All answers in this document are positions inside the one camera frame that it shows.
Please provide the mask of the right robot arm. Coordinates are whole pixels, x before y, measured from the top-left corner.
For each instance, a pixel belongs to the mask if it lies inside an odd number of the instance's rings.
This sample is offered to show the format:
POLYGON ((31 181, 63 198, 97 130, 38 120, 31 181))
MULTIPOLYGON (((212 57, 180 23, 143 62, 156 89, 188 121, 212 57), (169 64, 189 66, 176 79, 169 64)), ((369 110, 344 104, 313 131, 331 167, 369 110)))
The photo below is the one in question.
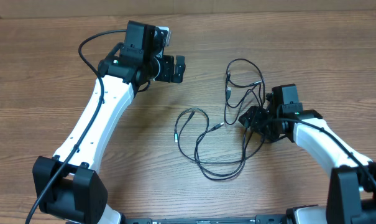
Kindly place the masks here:
POLYGON ((251 106, 239 122, 270 142, 289 139, 329 177, 325 206, 289 208, 277 223, 376 223, 376 162, 344 142, 316 110, 304 110, 296 85, 266 95, 266 108, 251 106))

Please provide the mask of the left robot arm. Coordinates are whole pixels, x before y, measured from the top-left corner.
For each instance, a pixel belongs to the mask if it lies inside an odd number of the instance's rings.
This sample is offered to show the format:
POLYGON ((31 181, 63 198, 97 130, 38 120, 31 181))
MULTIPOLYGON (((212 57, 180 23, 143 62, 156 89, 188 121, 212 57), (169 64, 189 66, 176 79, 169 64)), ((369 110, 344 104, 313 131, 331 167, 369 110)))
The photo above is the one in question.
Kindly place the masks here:
POLYGON ((124 223, 108 204, 99 177, 105 149, 123 112, 152 81, 181 83, 185 59, 165 55, 171 30, 129 21, 117 43, 97 67, 96 83, 76 126, 52 157, 40 156, 32 173, 37 200, 33 210, 67 223, 124 223))

